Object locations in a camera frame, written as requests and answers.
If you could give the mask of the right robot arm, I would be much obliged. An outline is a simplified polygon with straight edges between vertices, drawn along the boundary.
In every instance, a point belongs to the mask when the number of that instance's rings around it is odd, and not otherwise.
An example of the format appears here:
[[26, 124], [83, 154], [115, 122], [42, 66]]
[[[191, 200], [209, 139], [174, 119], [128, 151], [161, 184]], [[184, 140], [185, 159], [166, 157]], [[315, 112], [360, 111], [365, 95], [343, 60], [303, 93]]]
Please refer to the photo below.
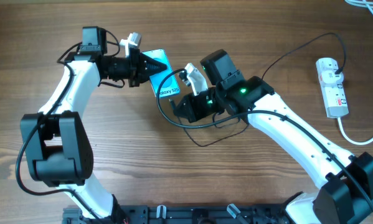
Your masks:
[[192, 88], [175, 107], [193, 123], [227, 112], [259, 129], [308, 173], [318, 191], [298, 193], [283, 209], [293, 223], [359, 223], [373, 213], [373, 157], [355, 156], [334, 144], [294, 113], [259, 77], [244, 78], [226, 51], [186, 65], [179, 78]]

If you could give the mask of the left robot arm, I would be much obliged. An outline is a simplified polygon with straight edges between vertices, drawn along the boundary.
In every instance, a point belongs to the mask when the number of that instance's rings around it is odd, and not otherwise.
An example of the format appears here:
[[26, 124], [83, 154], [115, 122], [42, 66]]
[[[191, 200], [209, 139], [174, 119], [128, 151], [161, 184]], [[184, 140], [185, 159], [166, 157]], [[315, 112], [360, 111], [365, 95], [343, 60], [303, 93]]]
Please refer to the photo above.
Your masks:
[[141, 36], [135, 32], [115, 42], [125, 49], [124, 57], [108, 55], [108, 34], [101, 27], [84, 27], [82, 41], [58, 58], [64, 74], [55, 92], [37, 113], [21, 119], [23, 145], [15, 175], [18, 186], [30, 195], [67, 194], [91, 223], [128, 223], [115, 196], [93, 174], [93, 151], [82, 115], [94, 89], [109, 79], [111, 86], [127, 80], [136, 87], [167, 65], [140, 51]]

